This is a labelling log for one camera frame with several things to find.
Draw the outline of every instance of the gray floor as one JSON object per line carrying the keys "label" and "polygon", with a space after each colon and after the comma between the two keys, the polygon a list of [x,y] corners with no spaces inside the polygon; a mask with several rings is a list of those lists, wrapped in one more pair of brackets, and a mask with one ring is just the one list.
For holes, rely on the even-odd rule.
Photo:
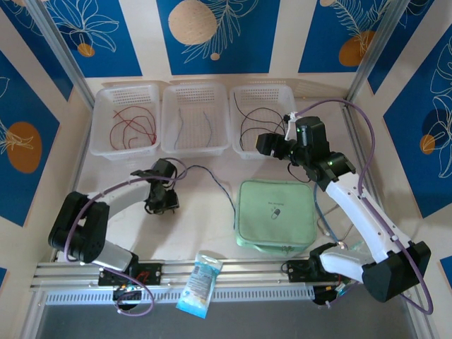
{"label": "gray floor", "polygon": [[401,298],[381,304],[357,287],[330,310],[305,302],[217,302],[205,320],[160,304],[140,318],[113,306],[46,307],[38,338],[416,338]]}

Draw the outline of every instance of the cable connector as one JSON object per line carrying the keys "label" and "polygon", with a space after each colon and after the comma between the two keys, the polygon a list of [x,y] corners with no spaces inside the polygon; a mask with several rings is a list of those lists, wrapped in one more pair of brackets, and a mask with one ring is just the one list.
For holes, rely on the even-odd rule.
{"label": "cable connector", "polygon": [[298,112],[290,112],[290,114],[288,115],[290,120],[287,121],[287,133],[285,134],[286,141],[297,138],[297,132],[295,127],[295,122],[298,120],[297,113]]}
{"label": "cable connector", "polygon": [[337,287],[335,288],[336,292],[337,292],[337,293],[340,293],[340,292],[344,289],[345,286],[346,286],[346,284],[344,284],[343,282],[340,283],[339,286],[337,286]]}

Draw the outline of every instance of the red wire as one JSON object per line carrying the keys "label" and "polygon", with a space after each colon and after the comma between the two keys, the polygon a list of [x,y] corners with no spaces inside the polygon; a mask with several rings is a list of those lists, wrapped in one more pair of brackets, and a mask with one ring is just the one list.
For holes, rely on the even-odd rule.
{"label": "red wire", "polygon": [[[132,120],[123,118],[123,117],[121,116],[121,113],[124,112],[124,111],[126,111],[126,110],[128,110],[128,109],[131,109],[131,108],[144,109],[144,110],[145,110],[147,113],[149,113],[149,115],[152,117],[152,119],[153,119],[153,124],[150,122],[149,118],[146,117],[146,116],[144,116],[144,115],[139,115],[139,116],[137,116],[137,117],[134,117]],[[145,135],[147,135],[147,136],[149,137],[149,141],[150,141],[151,145],[154,145],[154,144],[155,144],[155,142],[156,142],[156,140],[157,140],[157,134],[156,134],[157,127],[156,127],[156,123],[155,123],[155,117],[154,117],[154,115],[152,114],[152,112],[151,112],[149,109],[146,109],[145,107],[141,107],[141,106],[130,106],[130,107],[127,107],[127,108],[122,109],[122,110],[119,111],[119,112],[116,112],[116,111],[114,111],[114,112],[115,112],[116,114],[113,116],[113,118],[116,118],[116,117],[119,116],[119,118],[122,120],[122,121],[118,122],[117,124],[115,124],[115,125],[112,127],[112,129],[110,130],[110,135],[109,135],[109,138],[110,138],[110,145],[113,147],[114,150],[118,150],[118,148],[114,147],[114,144],[113,144],[113,141],[112,141],[112,134],[113,134],[113,131],[114,131],[114,129],[117,128],[119,125],[124,124],[124,123],[126,124],[126,126],[125,126],[125,127],[123,128],[123,130],[122,130],[122,132],[123,132],[123,136],[122,136],[122,145],[123,145],[124,149],[127,149],[125,138],[126,138],[126,130],[127,130],[129,127],[132,128],[134,131],[139,132],[140,134],[145,134]],[[135,121],[135,119],[137,119],[137,118],[144,118],[144,119],[148,120],[148,123],[149,123],[149,127],[150,127],[150,130],[151,130],[151,133],[148,133],[148,131],[146,130],[146,127],[144,127],[144,125],[139,124],[138,122]],[[137,125],[138,128],[141,128],[141,129],[143,129],[143,130],[142,130],[142,131],[138,130],[138,129],[137,129],[136,127],[134,127],[132,124],[133,124],[133,125]],[[134,140],[134,139],[138,139],[138,137],[134,137],[134,138],[131,138],[131,139],[129,140],[129,142],[127,143],[129,149],[131,148],[131,141]]]}
{"label": "red wire", "polygon": [[119,111],[119,112],[116,112],[116,111],[115,111],[116,114],[114,115],[113,118],[116,118],[117,115],[120,116],[120,114],[121,114],[122,112],[124,112],[125,110],[127,110],[127,109],[129,109],[129,108],[141,108],[141,109],[144,109],[144,110],[145,110],[147,113],[149,113],[149,115],[153,118],[154,126],[155,126],[155,118],[154,118],[154,115],[152,114],[152,112],[151,112],[149,109],[147,109],[147,108],[145,108],[145,107],[142,107],[142,106],[129,106],[129,107],[127,107],[127,108],[122,109],[122,110]]}
{"label": "red wire", "polygon": [[[113,141],[112,141],[113,130],[114,130],[118,125],[123,124],[123,123],[128,123],[127,126],[124,127],[124,130],[123,130],[123,138],[122,138],[122,143],[123,143],[123,146],[124,146],[124,149],[125,149],[125,150],[127,149],[126,144],[125,144],[125,141],[124,141],[124,138],[125,138],[125,136],[126,136],[125,130],[126,130],[127,127],[130,126],[130,124],[131,124],[132,122],[133,122],[134,124],[139,125],[139,126],[140,126],[141,128],[143,128],[144,130],[146,130],[146,128],[145,128],[143,125],[141,125],[141,124],[135,122],[133,119],[132,119],[132,120],[123,120],[123,121],[120,121],[120,122],[118,122],[116,125],[114,125],[113,128],[110,130],[110,144],[112,145],[113,149],[118,150],[117,148],[114,147]],[[155,139],[157,138],[157,136],[156,136],[155,134],[149,134],[149,133],[147,133],[147,132],[144,133],[144,132],[142,132],[142,131],[139,131],[138,129],[135,129],[134,127],[132,127],[132,129],[134,129],[135,131],[137,131],[137,132],[139,132],[139,133],[141,133],[141,134],[147,135],[147,136],[149,137],[149,140],[150,140],[150,142],[151,142],[151,145],[153,145],[153,144],[155,143]]]}

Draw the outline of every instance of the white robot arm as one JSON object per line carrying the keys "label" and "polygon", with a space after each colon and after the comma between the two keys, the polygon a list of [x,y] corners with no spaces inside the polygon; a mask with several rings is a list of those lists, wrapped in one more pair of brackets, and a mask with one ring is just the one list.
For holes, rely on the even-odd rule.
{"label": "white robot arm", "polygon": [[[419,280],[400,242],[424,275],[431,255],[424,242],[415,244],[401,232],[362,187],[350,161],[331,152],[323,122],[318,117],[297,118],[291,114],[286,137],[265,133],[258,137],[256,148],[261,154],[289,160],[303,166],[308,178],[316,182],[347,214],[370,249],[370,255],[326,244],[310,253],[311,269],[320,273],[337,273],[364,284],[377,300],[385,302],[416,285]],[[390,235],[381,220],[391,228]]]}

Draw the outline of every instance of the plastic snack packet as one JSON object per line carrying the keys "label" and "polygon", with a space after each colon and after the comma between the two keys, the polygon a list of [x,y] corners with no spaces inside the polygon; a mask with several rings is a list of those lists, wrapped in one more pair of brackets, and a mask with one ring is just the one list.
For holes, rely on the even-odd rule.
{"label": "plastic snack packet", "polygon": [[176,308],[204,319],[222,265],[221,261],[198,252],[195,267]]}

